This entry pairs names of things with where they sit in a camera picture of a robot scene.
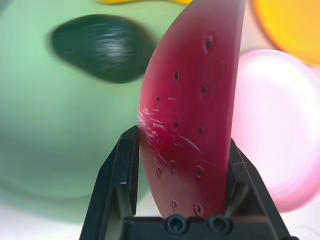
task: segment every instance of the scratch mark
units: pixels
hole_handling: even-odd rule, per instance
[[[236,162],[236,163],[234,163],[234,164],[233,164],[232,171],[235,169],[235,165],[236,165],[236,164],[246,164],[246,163],[247,163],[247,161],[241,161],[241,162]]]
[[[138,115],[138,128],[139,127],[146,127],[147,124],[144,120],[144,117],[142,116],[142,113],[139,111],[139,115]]]
[[[147,136],[148,138],[153,138],[153,137],[154,137],[152,134],[150,134],[150,133],[148,133],[148,132],[146,132],[146,136]]]
[[[197,149],[197,150],[199,151],[199,153],[201,153],[200,149],[199,149],[192,141],[190,141],[188,138],[185,138],[185,137],[180,136],[180,135],[179,135],[179,137],[182,138],[182,139],[184,139],[184,140],[186,140],[186,141],[187,141],[189,144],[191,144],[195,149]]]
[[[158,157],[159,157],[162,161],[164,161],[166,165],[169,166],[169,163],[167,163],[166,160],[164,160],[164,158],[161,156],[160,152],[159,152],[157,149],[156,149],[156,152],[157,152]]]
[[[154,119],[154,118],[152,118],[152,117],[149,117],[149,119],[150,119],[150,120],[152,120],[152,121],[157,122],[158,124],[162,124],[162,122],[161,122],[161,121],[159,121],[159,120],[155,120],[155,119]]]
[[[154,123],[154,124],[153,124],[153,127],[154,127],[154,128],[161,128],[161,129],[167,131],[166,127],[164,127],[163,125],[160,125],[160,124]]]
[[[206,164],[210,164],[210,165],[214,166],[216,169],[223,169],[222,166],[219,166],[218,164],[215,164],[214,162],[210,162],[210,161],[205,160],[205,159],[201,159],[201,161],[206,163]]]
[[[201,203],[202,201],[199,199],[199,198],[197,198],[196,196],[193,196],[193,198],[198,202],[198,203]]]

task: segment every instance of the yellow plastic object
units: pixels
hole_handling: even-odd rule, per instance
[[[103,4],[125,4],[130,2],[138,2],[139,0],[97,0],[99,3]],[[192,0],[170,0],[170,2],[176,2],[178,4],[188,5]]]
[[[320,66],[320,0],[253,0],[253,8],[277,47]]]

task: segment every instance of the blurred background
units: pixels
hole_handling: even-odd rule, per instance
[[[232,138],[290,233],[320,240],[320,5],[288,2],[246,2]],[[52,49],[53,30],[81,16],[122,16],[156,46],[184,8],[167,1],[0,2],[2,240],[79,239],[102,163],[137,124],[143,72],[125,82],[100,80]],[[70,51],[88,44],[78,32],[67,37]],[[138,201],[137,215],[160,216],[142,164]]]

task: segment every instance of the dark green spot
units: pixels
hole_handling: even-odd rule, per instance
[[[0,0],[0,16],[13,0]]]
[[[155,45],[146,31],[119,16],[75,18],[51,35],[54,52],[99,79],[121,84],[145,73]]]

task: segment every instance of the curved red edge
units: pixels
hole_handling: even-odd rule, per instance
[[[140,154],[163,217],[225,212],[245,0],[194,0],[149,62]]]

